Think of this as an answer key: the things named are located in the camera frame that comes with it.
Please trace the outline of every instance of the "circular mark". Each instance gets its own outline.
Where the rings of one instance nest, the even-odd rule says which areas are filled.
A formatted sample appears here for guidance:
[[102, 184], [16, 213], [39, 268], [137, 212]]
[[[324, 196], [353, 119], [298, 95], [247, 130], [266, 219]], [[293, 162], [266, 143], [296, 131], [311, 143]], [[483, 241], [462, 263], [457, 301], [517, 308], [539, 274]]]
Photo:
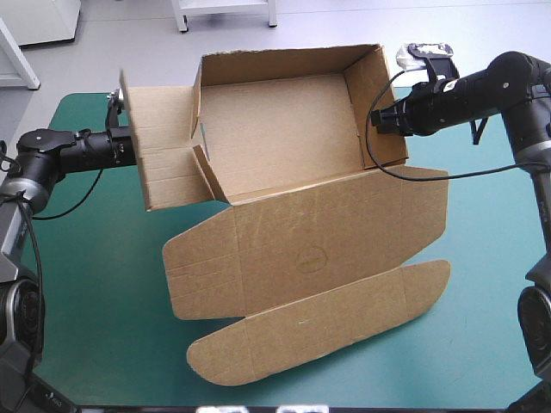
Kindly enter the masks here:
[[303, 249], [296, 257], [296, 267], [303, 274], [315, 273], [327, 265], [327, 254], [318, 246]]

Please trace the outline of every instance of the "open cardboard box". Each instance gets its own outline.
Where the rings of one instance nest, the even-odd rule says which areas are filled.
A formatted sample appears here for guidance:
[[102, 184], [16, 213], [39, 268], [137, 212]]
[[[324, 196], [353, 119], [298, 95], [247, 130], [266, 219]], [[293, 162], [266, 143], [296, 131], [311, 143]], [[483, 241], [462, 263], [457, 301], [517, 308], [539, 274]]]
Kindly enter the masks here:
[[[318, 358], [442, 293], [446, 262], [396, 268], [442, 234], [447, 183], [368, 170], [366, 113], [387, 80], [382, 48], [361, 45], [208, 55], [193, 86], [125, 86], [146, 208], [231, 204], [164, 246], [177, 317], [246, 317], [190, 347], [206, 379], [243, 384]], [[399, 166], [399, 136], [370, 137], [407, 175], [443, 173]]]

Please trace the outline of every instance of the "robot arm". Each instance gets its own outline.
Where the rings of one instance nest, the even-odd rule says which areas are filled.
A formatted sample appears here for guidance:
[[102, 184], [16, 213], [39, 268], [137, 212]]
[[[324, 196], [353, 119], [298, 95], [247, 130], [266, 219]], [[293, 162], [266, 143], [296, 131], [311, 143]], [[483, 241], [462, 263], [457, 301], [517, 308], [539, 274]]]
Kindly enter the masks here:
[[[507, 52], [487, 69], [458, 77], [448, 46], [412, 44], [401, 57], [406, 70], [426, 68], [430, 81], [416, 84], [408, 97], [372, 113], [379, 133], [427, 136], [471, 122], [478, 144], [487, 117], [501, 114], [513, 157], [530, 173], [547, 254], [527, 275], [535, 285], [522, 292], [518, 315], [535, 374], [551, 382], [551, 174], [536, 166], [551, 165], [551, 65]], [[480, 119], [483, 123], [476, 130], [474, 121]]]
[[17, 157], [0, 186], [0, 412], [75, 413], [78, 408], [30, 375], [40, 357], [44, 311], [40, 281], [21, 264], [30, 218], [42, 211], [65, 174], [136, 163], [122, 95], [109, 95], [106, 130], [77, 133], [37, 129], [17, 143]]

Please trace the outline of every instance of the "box flap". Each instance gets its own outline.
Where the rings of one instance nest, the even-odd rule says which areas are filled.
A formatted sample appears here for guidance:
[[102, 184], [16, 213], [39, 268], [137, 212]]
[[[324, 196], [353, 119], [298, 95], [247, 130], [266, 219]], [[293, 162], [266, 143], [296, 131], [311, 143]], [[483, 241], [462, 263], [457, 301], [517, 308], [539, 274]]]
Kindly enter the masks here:
[[[375, 163], [368, 154], [365, 142], [365, 124], [367, 113], [374, 98], [388, 82], [388, 68], [385, 53], [381, 46], [375, 48], [351, 67], [344, 71], [344, 78], [348, 85], [350, 100], [354, 108], [354, 116], [360, 143], [362, 145], [362, 159], [365, 168], [373, 168]], [[385, 108], [395, 101], [392, 88], [381, 98], [377, 108]], [[375, 156], [384, 164], [407, 158], [407, 149], [404, 137], [399, 135], [380, 135], [373, 126], [369, 127], [369, 138]]]
[[122, 74], [121, 86], [145, 208], [211, 200], [191, 144], [198, 110], [196, 88], [129, 88]]
[[203, 56], [203, 86], [339, 73], [378, 45], [233, 51]]
[[449, 263], [378, 274], [276, 307], [205, 336], [188, 363], [218, 385], [244, 385], [323, 357], [420, 316], [442, 295]]
[[443, 233], [447, 196], [373, 170], [233, 206], [164, 246], [174, 313], [246, 316], [396, 268]]

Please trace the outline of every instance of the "table surface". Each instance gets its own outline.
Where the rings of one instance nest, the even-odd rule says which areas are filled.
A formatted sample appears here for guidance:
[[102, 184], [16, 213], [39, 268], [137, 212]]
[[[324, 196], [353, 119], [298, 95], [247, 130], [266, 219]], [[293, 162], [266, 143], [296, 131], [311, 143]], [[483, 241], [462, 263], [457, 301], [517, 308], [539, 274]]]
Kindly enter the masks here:
[[[50, 127], [102, 130], [105, 95], [67, 96]], [[408, 163], [458, 173], [512, 162], [499, 117], [490, 119], [480, 147], [469, 133], [458, 126], [408, 139]], [[43, 214], [79, 200], [95, 174], [67, 176]], [[516, 311], [529, 284], [524, 275], [544, 247], [522, 171], [450, 183], [447, 230], [411, 259], [452, 264], [446, 292], [426, 315], [239, 387], [212, 385], [186, 363], [190, 343], [232, 320], [176, 319], [161, 256], [169, 238], [225, 207], [212, 201], [147, 213], [138, 171], [128, 167], [106, 170], [74, 213], [35, 221], [47, 306], [37, 373], [77, 403], [132, 405], [489, 408], [536, 382]], [[33, 268], [29, 248], [25, 262]]]

